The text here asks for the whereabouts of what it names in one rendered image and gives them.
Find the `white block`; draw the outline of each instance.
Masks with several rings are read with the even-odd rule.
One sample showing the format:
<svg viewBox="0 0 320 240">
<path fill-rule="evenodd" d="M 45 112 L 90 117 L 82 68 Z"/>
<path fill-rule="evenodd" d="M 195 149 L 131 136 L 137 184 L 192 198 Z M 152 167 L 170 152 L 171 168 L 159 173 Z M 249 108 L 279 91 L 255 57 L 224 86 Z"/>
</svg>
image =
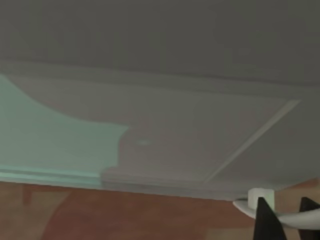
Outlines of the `white block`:
<svg viewBox="0 0 320 240">
<path fill-rule="evenodd" d="M 275 210 L 275 191 L 272 189 L 252 188 L 248 192 L 248 207 L 256 210 L 258 207 L 258 198 L 263 197 L 270 208 Z"/>
</svg>

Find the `brown floor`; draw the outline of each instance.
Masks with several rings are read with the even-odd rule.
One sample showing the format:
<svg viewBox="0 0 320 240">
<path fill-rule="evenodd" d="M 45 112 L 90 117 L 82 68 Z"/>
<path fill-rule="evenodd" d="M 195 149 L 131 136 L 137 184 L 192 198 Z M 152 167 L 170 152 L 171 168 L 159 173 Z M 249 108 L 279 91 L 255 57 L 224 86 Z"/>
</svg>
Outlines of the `brown floor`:
<svg viewBox="0 0 320 240">
<path fill-rule="evenodd" d="M 253 226 L 228 201 L 0 183 L 0 240 L 241 240 Z"/>
</svg>

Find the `light green surface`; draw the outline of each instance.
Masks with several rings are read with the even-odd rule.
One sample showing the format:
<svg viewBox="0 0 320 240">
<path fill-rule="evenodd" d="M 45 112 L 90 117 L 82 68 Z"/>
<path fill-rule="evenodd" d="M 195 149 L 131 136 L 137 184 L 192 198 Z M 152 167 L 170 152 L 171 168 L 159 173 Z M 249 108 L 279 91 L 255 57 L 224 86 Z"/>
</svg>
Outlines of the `light green surface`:
<svg viewBox="0 0 320 240">
<path fill-rule="evenodd" d="M 80 120 L 50 109 L 0 75 L 0 171 L 98 178 L 118 164 L 129 129 Z"/>
</svg>

